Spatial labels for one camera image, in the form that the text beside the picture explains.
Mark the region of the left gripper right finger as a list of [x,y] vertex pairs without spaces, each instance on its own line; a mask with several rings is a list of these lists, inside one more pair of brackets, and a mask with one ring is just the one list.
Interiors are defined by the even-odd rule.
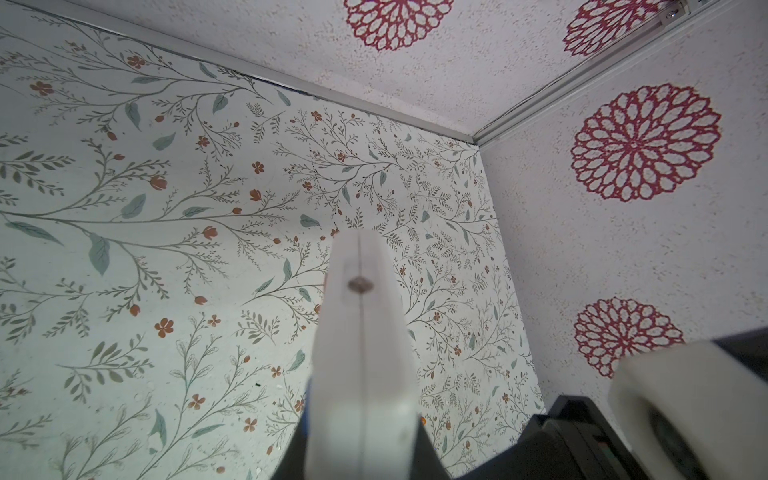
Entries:
[[418,430],[418,388],[411,339],[389,248],[359,232],[364,380],[363,479],[410,477]]

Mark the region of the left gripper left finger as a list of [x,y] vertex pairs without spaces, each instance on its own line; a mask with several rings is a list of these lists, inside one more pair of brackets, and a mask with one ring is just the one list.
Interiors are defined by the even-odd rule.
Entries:
[[359,255],[357,230],[337,234],[312,348],[307,479],[356,479],[360,472],[360,299],[348,286],[360,272]]

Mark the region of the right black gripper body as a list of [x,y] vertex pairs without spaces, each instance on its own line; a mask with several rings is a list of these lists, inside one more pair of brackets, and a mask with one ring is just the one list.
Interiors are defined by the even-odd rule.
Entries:
[[[711,341],[767,380],[764,328]],[[651,479],[616,419],[587,397],[557,398],[531,418],[517,444],[467,473],[469,479]]]

